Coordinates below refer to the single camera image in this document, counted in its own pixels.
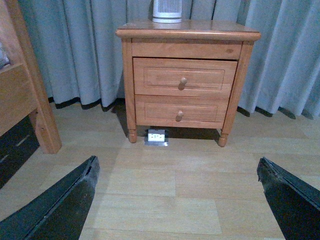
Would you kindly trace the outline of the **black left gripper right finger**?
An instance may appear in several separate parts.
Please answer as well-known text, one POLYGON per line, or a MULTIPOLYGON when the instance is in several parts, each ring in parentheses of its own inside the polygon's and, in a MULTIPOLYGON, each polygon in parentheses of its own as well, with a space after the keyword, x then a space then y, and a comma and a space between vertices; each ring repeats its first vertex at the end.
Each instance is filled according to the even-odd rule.
POLYGON ((320 191, 265 157, 257 175, 284 238, 318 240, 320 191))

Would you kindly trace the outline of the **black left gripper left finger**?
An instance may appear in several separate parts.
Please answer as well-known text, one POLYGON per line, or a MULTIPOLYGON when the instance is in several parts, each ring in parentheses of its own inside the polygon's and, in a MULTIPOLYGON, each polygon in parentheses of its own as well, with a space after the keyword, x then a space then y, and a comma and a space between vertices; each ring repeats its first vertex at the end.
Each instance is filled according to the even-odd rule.
POLYGON ((0 222, 2 240, 77 240, 91 208, 100 165, 91 156, 0 222))

